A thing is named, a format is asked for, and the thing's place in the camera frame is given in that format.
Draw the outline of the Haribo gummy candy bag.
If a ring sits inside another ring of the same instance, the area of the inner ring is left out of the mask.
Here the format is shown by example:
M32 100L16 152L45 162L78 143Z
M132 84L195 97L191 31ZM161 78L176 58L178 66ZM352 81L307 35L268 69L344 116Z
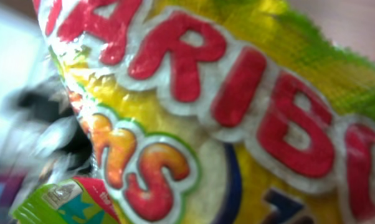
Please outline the Haribo gummy candy bag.
M286 1L34 2L93 177L21 223L375 218L375 63Z

